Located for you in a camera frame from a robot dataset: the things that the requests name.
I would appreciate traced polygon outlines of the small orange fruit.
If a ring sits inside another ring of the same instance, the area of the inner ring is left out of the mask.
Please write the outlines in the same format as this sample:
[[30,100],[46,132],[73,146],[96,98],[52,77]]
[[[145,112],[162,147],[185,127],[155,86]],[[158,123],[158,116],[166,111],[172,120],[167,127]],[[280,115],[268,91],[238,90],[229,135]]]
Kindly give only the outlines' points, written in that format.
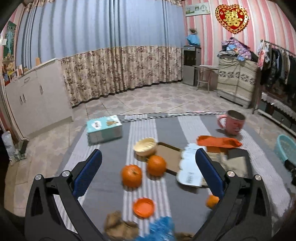
[[214,195],[209,195],[206,200],[206,206],[210,209],[213,209],[219,202],[219,197]]

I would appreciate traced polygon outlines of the orange plastic cap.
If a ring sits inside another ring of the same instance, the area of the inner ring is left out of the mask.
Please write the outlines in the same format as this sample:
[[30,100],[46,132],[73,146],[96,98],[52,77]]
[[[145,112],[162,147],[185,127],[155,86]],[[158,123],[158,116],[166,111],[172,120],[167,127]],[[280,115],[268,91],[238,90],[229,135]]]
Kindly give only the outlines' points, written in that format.
[[149,198],[139,198],[133,203],[133,213],[142,219],[154,214],[154,202]]

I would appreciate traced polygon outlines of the blue plastic bag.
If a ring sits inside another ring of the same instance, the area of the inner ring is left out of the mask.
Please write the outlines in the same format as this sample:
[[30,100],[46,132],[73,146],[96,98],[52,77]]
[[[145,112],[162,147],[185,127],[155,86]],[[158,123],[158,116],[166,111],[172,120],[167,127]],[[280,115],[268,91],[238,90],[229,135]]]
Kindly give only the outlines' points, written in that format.
[[171,217],[165,216],[149,224],[149,233],[138,236],[137,241],[174,241],[175,225]]

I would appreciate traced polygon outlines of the pile of clothes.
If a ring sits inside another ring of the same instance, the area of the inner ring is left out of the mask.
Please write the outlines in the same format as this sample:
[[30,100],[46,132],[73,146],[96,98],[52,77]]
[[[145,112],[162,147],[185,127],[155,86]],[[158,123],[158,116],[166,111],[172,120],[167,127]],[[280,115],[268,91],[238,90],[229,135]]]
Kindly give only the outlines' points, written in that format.
[[221,42],[221,50],[217,54],[219,58],[222,57],[236,57],[238,61],[250,60],[258,61],[258,56],[251,51],[250,47],[241,43],[234,37]]

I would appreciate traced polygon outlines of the low bench with lace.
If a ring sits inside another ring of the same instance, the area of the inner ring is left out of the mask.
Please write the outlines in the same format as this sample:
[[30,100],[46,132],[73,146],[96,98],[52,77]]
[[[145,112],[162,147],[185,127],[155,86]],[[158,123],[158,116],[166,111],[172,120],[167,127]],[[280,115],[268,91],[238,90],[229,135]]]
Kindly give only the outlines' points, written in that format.
[[295,133],[295,105],[290,106],[285,97],[279,98],[271,93],[262,92],[258,97],[256,109],[259,114]]

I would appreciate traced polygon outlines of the white blue paper packet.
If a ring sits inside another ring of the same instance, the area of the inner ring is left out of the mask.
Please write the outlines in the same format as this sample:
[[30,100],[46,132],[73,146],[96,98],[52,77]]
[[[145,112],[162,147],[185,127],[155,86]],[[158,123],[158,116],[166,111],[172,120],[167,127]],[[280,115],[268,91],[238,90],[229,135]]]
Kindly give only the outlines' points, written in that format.
[[180,170],[176,175],[176,179],[182,185],[190,187],[207,187],[207,183],[195,160],[196,150],[199,148],[206,151],[206,147],[190,143],[181,153],[181,160],[179,162]]

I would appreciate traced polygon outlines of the white cabinet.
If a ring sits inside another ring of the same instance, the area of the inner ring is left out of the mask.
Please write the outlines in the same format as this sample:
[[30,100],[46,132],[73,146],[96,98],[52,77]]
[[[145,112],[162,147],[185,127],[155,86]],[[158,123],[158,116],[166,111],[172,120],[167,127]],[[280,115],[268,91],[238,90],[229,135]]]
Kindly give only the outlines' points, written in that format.
[[73,110],[58,59],[30,69],[9,83],[5,90],[16,125],[26,138],[34,138],[73,121]]

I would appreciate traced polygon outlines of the pink metal mug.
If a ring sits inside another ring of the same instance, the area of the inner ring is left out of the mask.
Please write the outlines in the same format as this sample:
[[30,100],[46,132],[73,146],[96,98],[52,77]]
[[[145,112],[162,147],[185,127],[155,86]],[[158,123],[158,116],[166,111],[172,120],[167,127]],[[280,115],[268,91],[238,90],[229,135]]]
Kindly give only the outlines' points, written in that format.
[[229,110],[226,114],[218,117],[217,124],[228,135],[237,136],[242,130],[246,117],[235,110]]

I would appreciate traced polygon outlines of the teal tissue box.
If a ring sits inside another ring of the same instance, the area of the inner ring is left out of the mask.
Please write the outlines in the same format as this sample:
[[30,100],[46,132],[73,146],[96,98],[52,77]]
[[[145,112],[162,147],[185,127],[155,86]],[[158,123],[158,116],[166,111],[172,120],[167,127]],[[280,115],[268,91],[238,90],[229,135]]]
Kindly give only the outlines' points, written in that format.
[[94,118],[86,123],[88,143],[100,144],[122,137],[122,124],[117,115]]

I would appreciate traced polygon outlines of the orange plastic bag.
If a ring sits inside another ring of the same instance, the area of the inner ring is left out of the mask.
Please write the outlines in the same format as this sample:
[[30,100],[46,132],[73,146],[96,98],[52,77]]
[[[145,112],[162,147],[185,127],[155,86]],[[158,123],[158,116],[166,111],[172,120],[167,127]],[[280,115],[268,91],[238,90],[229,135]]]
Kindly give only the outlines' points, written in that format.
[[205,147],[216,147],[233,149],[242,146],[242,143],[236,138],[218,138],[213,136],[199,136],[197,144]]

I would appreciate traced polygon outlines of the brown paper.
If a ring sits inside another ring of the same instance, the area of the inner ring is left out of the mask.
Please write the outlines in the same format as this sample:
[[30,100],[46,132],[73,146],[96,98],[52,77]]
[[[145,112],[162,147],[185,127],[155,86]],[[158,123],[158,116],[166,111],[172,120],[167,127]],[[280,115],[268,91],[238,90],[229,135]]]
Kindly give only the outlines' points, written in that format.
[[133,240],[138,237],[139,227],[136,222],[124,221],[119,210],[107,214],[104,233],[111,240]]

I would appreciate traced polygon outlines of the brown wooden tray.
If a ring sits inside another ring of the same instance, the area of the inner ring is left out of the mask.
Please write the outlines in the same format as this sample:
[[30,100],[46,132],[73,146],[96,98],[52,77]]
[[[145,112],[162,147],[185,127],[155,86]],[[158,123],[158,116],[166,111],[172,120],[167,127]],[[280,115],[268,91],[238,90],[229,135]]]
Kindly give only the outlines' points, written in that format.
[[160,156],[166,161],[166,172],[176,176],[180,170],[179,164],[182,158],[182,152],[183,150],[180,148],[158,142],[157,144],[150,146],[147,150],[135,150],[134,155],[139,161],[147,161],[148,157],[151,155]]

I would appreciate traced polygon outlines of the printed snack wrapper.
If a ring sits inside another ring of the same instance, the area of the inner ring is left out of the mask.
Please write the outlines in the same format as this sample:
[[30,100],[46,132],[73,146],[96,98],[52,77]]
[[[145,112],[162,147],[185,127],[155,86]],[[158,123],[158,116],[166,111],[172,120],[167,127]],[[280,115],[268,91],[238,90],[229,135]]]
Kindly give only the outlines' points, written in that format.
[[224,153],[207,152],[212,161],[218,162],[225,171],[229,170],[227,166],[227,156]]

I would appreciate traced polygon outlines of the wall calendar poster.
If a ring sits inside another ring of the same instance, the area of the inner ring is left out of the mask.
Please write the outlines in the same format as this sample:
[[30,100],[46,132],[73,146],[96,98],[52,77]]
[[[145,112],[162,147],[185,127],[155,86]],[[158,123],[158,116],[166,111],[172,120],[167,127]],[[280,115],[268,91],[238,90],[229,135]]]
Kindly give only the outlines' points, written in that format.
[[185,7],[185,16],[199,16],[210,14],[210,6],[208,2],[187,5]]

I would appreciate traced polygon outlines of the teal plastic basket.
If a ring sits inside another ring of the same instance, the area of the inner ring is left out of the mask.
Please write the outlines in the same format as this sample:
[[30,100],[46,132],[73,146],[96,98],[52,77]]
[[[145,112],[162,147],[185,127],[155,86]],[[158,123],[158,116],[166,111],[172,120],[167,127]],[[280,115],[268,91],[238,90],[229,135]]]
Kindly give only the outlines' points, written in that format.
[[283,163],[288,160],[296,164],[296,146],[289,136],[279,135],[277,137],[274,152]]

